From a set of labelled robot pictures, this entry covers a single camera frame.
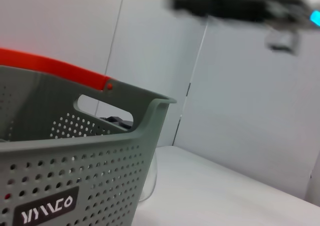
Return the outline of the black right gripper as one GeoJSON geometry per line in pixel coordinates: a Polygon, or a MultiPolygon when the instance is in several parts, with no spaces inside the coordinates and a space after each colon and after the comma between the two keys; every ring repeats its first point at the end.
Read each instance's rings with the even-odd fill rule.
{"type": "MultiPolygon", "coordinates": [[[[272,18],[268,11],[266,0],[167,0],[175,6],[184,5],[209,5],[209,15],[219,19],[237,21],[266,21],[272,18]]],[[[172,10],[178,14],[197,18],[206,18],[206,8],[173,7],[172,10]]]]}

